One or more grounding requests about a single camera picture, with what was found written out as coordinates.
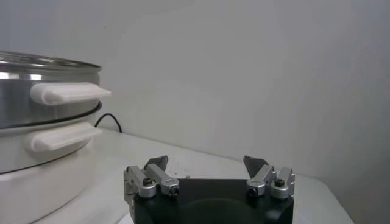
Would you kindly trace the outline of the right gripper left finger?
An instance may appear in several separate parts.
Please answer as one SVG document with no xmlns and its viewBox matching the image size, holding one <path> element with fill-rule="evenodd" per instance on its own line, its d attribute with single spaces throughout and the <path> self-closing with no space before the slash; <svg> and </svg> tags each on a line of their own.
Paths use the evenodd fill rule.
<svg viewBox="0 0 390 224">
<path fill-rule="evenodd" d="M 152 198 L 160 193 L 169 197 L 179 195 L 179 180 L 169 176 L 165 170 L 168 156 L 163 155 L 151 158 L 141 169 L 138 166 L 128 166 L 124 170 L 124 195 L 126 197 L 138 195 L 141 198 Z"/>
</svg>

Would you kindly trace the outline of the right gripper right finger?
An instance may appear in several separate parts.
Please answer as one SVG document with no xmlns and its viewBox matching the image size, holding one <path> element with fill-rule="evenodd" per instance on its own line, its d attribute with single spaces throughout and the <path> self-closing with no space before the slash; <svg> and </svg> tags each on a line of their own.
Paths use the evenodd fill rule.
<svg viewBox="0 0 390 224">
<path fill-rule="evenodd" d="M 276 171 L 274 166 L 264 159 L 244 156 L 244 165 L 250 176 L 246 181 L 247 195 L 250 198 L 269 194 L 277 200 L 287 200 L 294 197 L 295 174 L 289 167 Z"/>
</svg>

